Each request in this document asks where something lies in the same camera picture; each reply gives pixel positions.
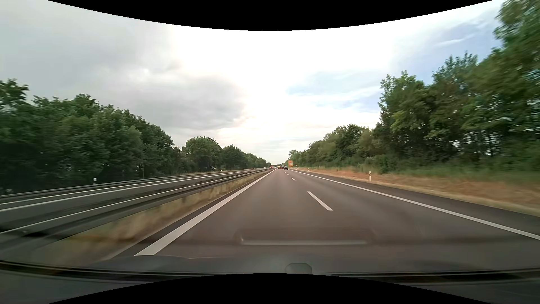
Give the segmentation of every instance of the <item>sky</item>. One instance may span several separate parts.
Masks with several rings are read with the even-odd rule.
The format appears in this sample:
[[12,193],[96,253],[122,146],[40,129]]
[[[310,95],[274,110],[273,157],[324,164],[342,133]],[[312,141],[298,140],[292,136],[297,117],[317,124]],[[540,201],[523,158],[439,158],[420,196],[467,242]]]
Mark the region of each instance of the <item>sky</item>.
[[237,31],[141,21],[45,0],[0,6],[0,79],[89,94],[183,146],[209,136],[272,164],[341,125],[374,127],[380,82],[429,83],[450,55],[486,57],[502,0],[356,27]]

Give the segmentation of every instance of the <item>vegetation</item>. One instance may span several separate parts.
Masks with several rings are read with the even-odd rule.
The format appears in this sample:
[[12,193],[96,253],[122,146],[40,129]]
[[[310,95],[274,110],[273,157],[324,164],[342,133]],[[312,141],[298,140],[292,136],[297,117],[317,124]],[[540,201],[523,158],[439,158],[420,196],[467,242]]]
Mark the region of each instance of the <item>vegetation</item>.
[[374,129],[350,124],[289,159],[301,167],[379,173],[540,171],[540,3],[506,1],[494,34],[502,46],[450,56],[425,84],[387,75]]
[[26,91],[0,81],[0,194],[269,166],[213,138],[177,147],[156,125],[89,95],[29,102]]

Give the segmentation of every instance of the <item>gray cloud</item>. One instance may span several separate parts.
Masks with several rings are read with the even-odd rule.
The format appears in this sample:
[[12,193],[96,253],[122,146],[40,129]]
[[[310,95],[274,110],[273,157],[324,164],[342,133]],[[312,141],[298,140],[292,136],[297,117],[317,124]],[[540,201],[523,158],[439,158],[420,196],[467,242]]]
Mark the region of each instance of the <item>gray cloud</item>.
[[[44,97],[90,94],[178,134],[236,125],[244,110],[239,89],[183,72],[168,53],[170,27],[49,1],[6,2],[0,79],[17,78]],[[147,80],[130,76],[143,69]]]

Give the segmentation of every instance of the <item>asphalt road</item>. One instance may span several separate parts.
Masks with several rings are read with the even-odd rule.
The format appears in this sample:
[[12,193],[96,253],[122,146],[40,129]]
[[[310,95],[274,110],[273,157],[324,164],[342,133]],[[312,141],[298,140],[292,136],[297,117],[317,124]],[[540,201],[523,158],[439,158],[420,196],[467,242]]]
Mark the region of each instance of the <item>asphalt road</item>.
[[[118,255],[309,254],[432,262],[432,270],[540,267],[539,218],[437,196],[276,169]],[[392,269],[408,269],[396,263]]]

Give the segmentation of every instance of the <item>tree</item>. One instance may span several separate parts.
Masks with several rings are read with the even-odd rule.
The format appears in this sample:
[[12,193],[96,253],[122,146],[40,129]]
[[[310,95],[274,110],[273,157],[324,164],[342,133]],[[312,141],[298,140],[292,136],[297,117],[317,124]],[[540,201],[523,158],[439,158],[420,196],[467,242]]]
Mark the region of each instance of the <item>tree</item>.
[[247,168],[246,154],[232,144],[223,148],[222,156],[223,164],[227,170]]
[[186,157],[191,159],[197,170],[212,171],[221,165],[221,146],[213,138],[197,136],[190,138],[184,147]]

